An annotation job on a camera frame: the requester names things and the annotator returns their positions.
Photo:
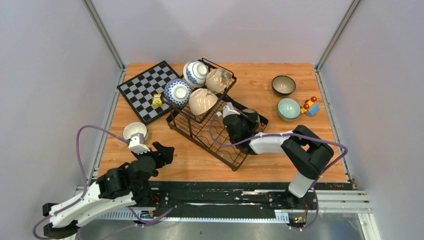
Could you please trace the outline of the cream leaf bowl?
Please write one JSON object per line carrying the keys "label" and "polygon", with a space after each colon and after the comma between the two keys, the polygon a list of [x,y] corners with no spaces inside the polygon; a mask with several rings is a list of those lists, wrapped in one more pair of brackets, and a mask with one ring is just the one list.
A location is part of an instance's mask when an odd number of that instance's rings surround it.
{"label": "cream leaf bowl", "polygon": [[206,113],[218,100],[218,97],[211,90],[199,88],[190,95],[188,105],[191,113],[198,116]]}

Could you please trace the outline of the yellow toy block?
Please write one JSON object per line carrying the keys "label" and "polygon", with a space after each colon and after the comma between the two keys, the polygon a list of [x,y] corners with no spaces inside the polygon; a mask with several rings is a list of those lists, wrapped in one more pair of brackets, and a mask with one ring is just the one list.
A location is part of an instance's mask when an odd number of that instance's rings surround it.
{"label": "yellow toy block", "polygon": [[161,107],[163,105],[161,93],[155,93],[153,95],[151,105],[155,108]]}

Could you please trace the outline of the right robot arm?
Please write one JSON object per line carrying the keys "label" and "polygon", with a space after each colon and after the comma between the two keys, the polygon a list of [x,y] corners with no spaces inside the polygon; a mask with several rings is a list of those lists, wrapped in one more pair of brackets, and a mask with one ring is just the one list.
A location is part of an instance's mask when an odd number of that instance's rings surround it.
{"label": "right robot arm", "polygon": [[298,209],[306,201],[305,194],[319,178],[334,156],[329,141],[324,141],[304,125],[282,133],[254,131],[255,112],[241,113],[229,105],[222,110],[222,122],[229,136],[229,146],[248,155],[276,153],[286,155],[297,172],[288,186],[286,204]]}

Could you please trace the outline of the cream painted bowl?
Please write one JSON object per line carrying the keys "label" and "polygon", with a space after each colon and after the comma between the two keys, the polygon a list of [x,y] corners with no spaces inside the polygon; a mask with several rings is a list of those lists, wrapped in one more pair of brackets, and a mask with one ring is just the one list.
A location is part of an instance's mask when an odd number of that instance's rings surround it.
{"label": "cream painted bowl", "polygon": [[232,76],[233,75],[225,69],[215,68],[206,76],[205,85],[210,91],[221,93],[230,86]]}

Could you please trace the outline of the blue white patterned bowl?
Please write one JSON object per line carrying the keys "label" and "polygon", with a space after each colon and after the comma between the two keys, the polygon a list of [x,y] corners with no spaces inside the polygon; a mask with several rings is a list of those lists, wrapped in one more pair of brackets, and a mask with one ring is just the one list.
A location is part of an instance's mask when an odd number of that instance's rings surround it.
{"label": "blue white patterned bowl", "polygon": [[246,116],[245,121],[248,124],[250,130],[256,130],[261,123],[259,114],[250,108],[246,108],[242,110],[243,114]]}

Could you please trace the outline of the green floral bowl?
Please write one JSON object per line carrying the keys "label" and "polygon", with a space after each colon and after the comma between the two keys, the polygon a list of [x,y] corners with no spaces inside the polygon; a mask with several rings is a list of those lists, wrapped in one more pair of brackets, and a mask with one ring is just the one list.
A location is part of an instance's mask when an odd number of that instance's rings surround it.
{"label": "green floral bowl", "polygon": [[292,98],[281,99],[276,106],[277,114],[285,121],[293,121],[301,114],[301,107]]}

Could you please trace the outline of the orange blue toy blocks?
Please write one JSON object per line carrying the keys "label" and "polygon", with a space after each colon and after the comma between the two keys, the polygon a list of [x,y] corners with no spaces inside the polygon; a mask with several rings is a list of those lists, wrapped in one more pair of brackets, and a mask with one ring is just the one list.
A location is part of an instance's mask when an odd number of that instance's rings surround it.
{"label": "orange blue toy blocks", "polygon": [[300,108],[300,113],[313,117],[319,110],[320,106],[317,104],[317,98],[312,96],[304,102],[304,105]]}

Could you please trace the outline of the teal white striped bowl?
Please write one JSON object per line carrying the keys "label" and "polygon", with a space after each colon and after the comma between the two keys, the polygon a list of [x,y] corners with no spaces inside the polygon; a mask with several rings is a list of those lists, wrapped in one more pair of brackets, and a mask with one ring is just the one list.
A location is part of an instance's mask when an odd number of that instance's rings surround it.
{"label": "teal white striped bowl", "polygon": [[147,127],[146,127],[146,125],[145,125],[144,123],[139,122],[139,121],[129,123],[129,124],[128,124],[128,125],[127,125],[124,129],[123,129],[122,137],[123,137],[125,140],[128,140],[128,139],[130,139],[130,138],[131,138],[131,136],[132,136],[133,134],[136,134],[136,133],[141,133],[141,134],[143,134],[143,136],[144,136],[144,140],[145,140],[145,141],[148,139],[148,135],[149,135],[148,129],[147,129]]}

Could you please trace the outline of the dark blue glazed bowl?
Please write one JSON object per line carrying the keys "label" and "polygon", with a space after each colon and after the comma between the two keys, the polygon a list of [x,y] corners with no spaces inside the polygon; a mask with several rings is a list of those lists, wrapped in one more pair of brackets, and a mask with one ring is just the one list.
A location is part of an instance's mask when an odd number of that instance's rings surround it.
{"label": "dark blue glazed bowl", "polygon": [[287,75],[278,75],[272,79],[271,87],[274,94],[285,97],[295,91],[296,83]]}

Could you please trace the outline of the black white chessboard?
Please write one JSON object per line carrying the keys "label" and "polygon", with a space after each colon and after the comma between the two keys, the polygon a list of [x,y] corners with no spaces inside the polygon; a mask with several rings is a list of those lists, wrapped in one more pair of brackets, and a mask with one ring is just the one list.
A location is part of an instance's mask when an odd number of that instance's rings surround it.
{"label": "black white chessboard", "polygon": [[166,84],[178,77],[177,72],[161,61],[117,86],[139,120],[148,125],[169,112],[169,105],[153,106],[154,94],[164,94]]}

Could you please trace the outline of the blue diamond pattern bowl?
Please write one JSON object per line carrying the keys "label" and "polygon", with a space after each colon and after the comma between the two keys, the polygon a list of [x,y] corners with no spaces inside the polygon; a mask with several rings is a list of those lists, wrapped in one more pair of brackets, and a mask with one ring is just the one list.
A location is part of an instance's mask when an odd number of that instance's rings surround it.
{"label": "blue diamond pattern bowl", "polygon": [[164,87],[164,98],[172,105],[183,108],[189,102],[193,90],[191,86],[181,78],[170,80]]}

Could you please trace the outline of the blue white porcelain bowl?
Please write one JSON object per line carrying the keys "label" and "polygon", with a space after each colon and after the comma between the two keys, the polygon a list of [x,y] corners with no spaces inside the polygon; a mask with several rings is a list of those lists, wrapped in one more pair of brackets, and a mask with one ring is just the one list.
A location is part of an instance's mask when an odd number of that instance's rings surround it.
{"label": "blue white porcelain bowl", "polygon": [[183,76],[193,88],[201,88],[206,83],[208,67],[201,61],[190,61],[183,67]]}

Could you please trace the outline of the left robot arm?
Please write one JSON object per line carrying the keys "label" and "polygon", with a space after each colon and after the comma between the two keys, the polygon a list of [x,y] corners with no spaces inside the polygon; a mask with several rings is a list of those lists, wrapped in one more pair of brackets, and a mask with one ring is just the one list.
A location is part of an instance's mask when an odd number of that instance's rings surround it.
{"label": "left robot arm", "polygon": [[136,153],[136,160],[109,169],[86,192],[63,203],[46,203],[43,215],[49,217],[49,223],[43,227],[44,236],[63,239],[114,210],[149,206],[154,199],[149,179],[159,174],[159,168],[172,163],[175,152],[174,147],[163,146],[157,141],[152,145],[155,151]]}

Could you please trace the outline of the black wire dish rack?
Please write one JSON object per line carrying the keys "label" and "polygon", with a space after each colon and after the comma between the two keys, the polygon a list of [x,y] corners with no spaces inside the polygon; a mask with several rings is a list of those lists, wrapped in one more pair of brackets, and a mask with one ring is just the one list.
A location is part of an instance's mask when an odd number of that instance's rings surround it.
{"label": "black wire dish rack", "polygon": [[237,171],[241,167],[248,155],[235,146],[222,146],[231,144],[230,137],[223,124],[223,118],[218,117],[213,120],[213,117],[216,116],[216,113],[222,111],[226,102],[232,103],[236,111],[247,109],[246,106],[228,95],[236,81],[237,77],[233,75],[229,87],[215,94],[218,97],[217,103],[205,113],[195,116],[191,113],[188,104],[184,107],[170,105],[170,115],[166,118],[166,122],[172,130],[219,159],[233,171]]}

